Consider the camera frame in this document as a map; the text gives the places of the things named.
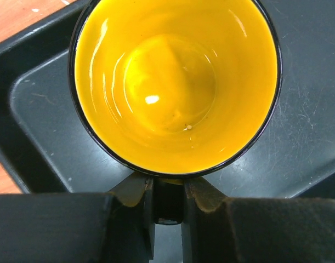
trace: black rim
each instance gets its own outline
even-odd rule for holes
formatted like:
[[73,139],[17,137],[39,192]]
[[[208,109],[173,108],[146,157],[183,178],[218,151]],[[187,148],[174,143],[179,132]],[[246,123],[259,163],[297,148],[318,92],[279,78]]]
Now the black rim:
[[273,113],[274,109],[277,105],[281,86],[282,86],[282,55],[281,55],[281,49],[279,45],[279,40],[274,28],[274,25],[269,17],[269,14],[263,7],[261,3],[258,2],[258,0],[252,0],[252,2],[257,6],[257,8],[262,13],[263,17],[265,18],[268,27],[270,29],[270,32],[272,34],[272,38],[274,41],[274,45],[276,48],[276,55],[277,55],[277,85],[275,90],[275,95],[270,107],[270,110],[261,125],[260,129],[257,131],[254,137],[248,142],[246,146],[244,146],[237,154],[232,156],[231,158],[225,160],[224,162],[213,166],[211,168],[197,171],[194,173],[187,173],[187,174],[166,174],[166,173],[159,173],[156,171],[150,171],[144,168],[141,168],[139,166],[134,165],[133,163],[128,162],[127,160],[123,159],[119,155],[117,155],[115,152],[113,152],[112,149],[110,149],[95,133],[95,131],[90,126],[88,120],[86,119],[84,112],[81,108],[80,101],[78,99],[77,90],[76,90],[76,84],[75,84],[75,57],[76,57],[76,48],[77,48],[77,42],[80,37],[80,34],[82,32],[82,29],[84,27],[84,24],[87,21],[87,18],[93,11],[93,9],[96,7],[96,5],[100,2],[100,0],[91,0],[84,8],[84,10],[81,12],[80,17],[78,18],[78,21],[76,23],[75,29],[72,34],[71,42],[70,42],[70,48],[69,48],[69,62],[68,62],[68,77],[69,77],[69,84],[70,84],[70,93],[72,96],[73,103],[75,104],[75,108],[77,111],[78,116],[80,117],[80,120],[82,124],[84,125],[85,129],[89,133],[89,135],[94,139],[94,141],[105,151],[107,152],[112,158],[114,158],[116,161],[120,162],[126,167],[131,168],[132,170],[139,171],[141,173],[159,176],[163,178],[170,178],[170,179],[188,179],[188,178],[195,178],[199,176],[203,176],[209,173],[212,173],[214,171],[217,171],[223,167],[226,167],[227,165],[231,164],[235,160],[237,160],[239,157],[241,157],[244,153],[246,153],[251,146],[259,139],[259,137],[262,135],[263,131],[265,130],[266,126],[268,125]]

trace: orange wooden surface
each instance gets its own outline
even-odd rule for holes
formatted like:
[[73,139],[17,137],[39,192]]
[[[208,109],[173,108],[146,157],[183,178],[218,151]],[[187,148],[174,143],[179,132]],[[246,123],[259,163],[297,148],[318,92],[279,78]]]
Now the orange wooden surface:
[[[0,42],[75,0],[0,0]],[[0,193],[19,193],[0,165]]]

